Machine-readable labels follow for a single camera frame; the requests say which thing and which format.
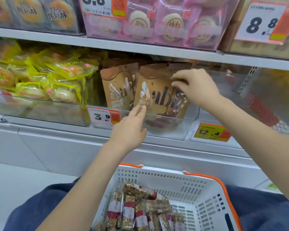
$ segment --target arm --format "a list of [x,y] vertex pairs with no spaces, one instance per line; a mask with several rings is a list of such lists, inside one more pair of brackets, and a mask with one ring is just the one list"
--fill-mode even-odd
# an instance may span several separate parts
[[118,124],[85,174],[49,214],[36,231],[89,231],[108,182],[123,158],[144,140],[146,107],[136,106]]
[[289,199],[289,137],[279,134],[221,96],[204,69],[181,70],[173,77],[188,82],[187,85],[175,81],[172,85],[180,88],[200,108],[215,116]]

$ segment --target price label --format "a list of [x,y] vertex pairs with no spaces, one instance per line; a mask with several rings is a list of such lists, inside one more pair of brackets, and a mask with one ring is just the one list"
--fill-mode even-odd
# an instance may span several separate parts
[[228,140],[231,138],[231,134],[224,126],[200,123],[194,138],[228,142]]
[[126,20],[127,0],[80,0],[85,14]]
[[120,111],[87,106],[91,122],[113,125],[121,120]]
[[236,40],[282,45],[289,35],[289,4],[252,1]]

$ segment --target floor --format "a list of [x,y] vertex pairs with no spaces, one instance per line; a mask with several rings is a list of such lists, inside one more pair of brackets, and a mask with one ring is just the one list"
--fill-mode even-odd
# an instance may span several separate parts
[[70,183],[77,177],[0,163],[0,231],[11,213],[46,186]]

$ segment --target shopping basket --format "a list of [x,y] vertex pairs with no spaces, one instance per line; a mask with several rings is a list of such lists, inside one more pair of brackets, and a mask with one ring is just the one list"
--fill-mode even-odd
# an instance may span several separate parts
[[167,197],[173,210],[184,216],[186,231],[242,231],[226,187],[218,178],[129,163],[121,163],[113,174],[93,226],[107,211],[112,189],[125,181]]

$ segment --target orange basket handle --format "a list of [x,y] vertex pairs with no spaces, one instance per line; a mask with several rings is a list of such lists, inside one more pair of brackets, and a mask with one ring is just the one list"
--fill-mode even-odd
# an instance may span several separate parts
[[123,162],[121,162],[119,165],[130,166],[130,167],[134,167],[134,168],[142,168],[143,167],[143,164],[136,165],[136,164],[130,164],[130,163],[123,163]]
[[199,174],[199,173],[188,173],[187,171],[183,171],[183,173],[185,175],[189,175],[189,176],[200,176],[200,177],[206,177],[206,178],[210,178],[210,179],[214,179],[215,181],[217,181],[223,188],[223,191],[224,191],[224,194],[225,194],[225,197],[226,197],[226,200],[228,202],[228,205],[230,207],[230,210],[232,212],[232,215],[235,219],[235,223],[238,227],[238,230],[239,231],[242,231],[242,226],[241,226],[241,222],[240,222],[240,219],[239,219],[239,216],[234,208],[234,206],[232,205],[231,201],[230,201],[230,197],[228,195],[228,192],[227,192],[227,189],[226,189],[226,186],[225,184],[217,177],[213,177],[213,176],[208,176],[208,175],[204,175],[204,174]]

